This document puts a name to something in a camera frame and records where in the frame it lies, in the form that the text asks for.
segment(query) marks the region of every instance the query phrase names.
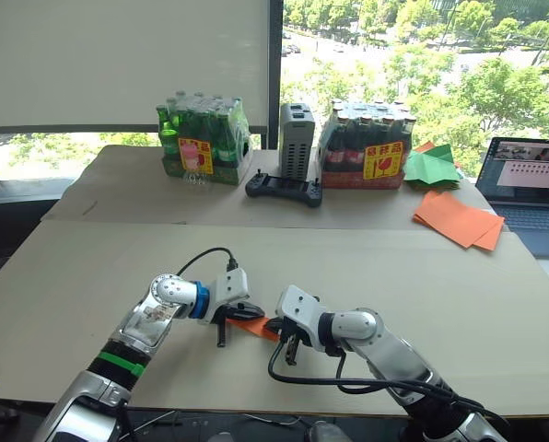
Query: black gamepad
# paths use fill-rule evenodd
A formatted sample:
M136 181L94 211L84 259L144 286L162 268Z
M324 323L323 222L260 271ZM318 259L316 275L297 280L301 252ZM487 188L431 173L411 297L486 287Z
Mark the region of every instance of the black gamepad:
M290 178L273 177L268 173L258 173L246 183L248 196L271 195L301 201L309 207L321 204L321 185L314 181L291 180Z

